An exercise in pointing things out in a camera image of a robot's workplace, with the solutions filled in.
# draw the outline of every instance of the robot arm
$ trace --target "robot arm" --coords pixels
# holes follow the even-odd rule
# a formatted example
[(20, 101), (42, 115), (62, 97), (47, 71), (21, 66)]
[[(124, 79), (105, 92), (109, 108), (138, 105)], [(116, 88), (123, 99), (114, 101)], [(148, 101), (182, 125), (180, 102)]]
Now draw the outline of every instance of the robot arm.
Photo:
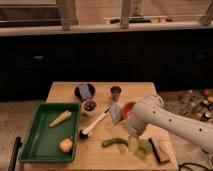
[(126, 128), (135, 136), (141, 135), (148, 123), (170, 132), (213, 153), (213, 125), (174, 115), (162, 108), (163, 100), (158, 95), (148, 96), (137, 102), (133, 114), (127, 119)]

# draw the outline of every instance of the green tray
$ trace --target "green tray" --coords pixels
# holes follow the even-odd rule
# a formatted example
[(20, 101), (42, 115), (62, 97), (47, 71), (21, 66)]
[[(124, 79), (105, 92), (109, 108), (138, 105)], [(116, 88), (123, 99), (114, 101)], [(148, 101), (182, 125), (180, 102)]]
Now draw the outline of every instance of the green tray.
[[(53, 128), (49, 128), (49, 124), (65, 110), (71, 111), (72, 117)], [(73, 161), (77, 146), (79, 118), (79, 104), (40, 104), (26, 135), (19, 155), (19, 162), (65, 163)], [(68, 137), (73, 138), (73, 149), (69, 154), (64, 154), (59, 149), (59, 143)]]

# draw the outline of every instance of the green pepper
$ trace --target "green pepper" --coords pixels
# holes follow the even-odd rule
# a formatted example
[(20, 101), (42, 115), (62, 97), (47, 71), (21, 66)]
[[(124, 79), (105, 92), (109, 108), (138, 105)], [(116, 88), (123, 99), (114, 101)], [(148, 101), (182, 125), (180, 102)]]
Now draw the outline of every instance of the green pepper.
[(152, 152), (152, 144), (148, 140), (139, 140), (136, 154), (144, 157)]
[(112, 144), (124, 144), (128, 147), (127, 140), (122, 139), (122, 138), (111, 138), (111, 139), (105, 140), (105, 141), (102, 142), (101, 146), (102, 147), (108, 147)]

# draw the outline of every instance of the black cabinet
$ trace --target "black cabinet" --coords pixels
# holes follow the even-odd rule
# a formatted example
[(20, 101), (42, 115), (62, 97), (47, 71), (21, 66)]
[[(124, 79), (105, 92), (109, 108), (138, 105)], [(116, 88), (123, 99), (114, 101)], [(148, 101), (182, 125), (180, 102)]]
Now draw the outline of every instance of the black cabinet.
[(46, 98), (53, 81), (212, 87), (212, 29), (0, 37), (0, 99)]

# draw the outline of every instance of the metal cup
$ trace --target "metal cup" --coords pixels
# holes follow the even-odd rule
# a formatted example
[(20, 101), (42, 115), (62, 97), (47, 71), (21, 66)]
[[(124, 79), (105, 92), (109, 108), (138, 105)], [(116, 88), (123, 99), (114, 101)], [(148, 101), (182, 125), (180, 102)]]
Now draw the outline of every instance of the metal cup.
[(120, 94), (121, 94), (121, 88), (119, 86), (113, 86), (111, 89), (111, 99), (113, 101), (118, 101)]

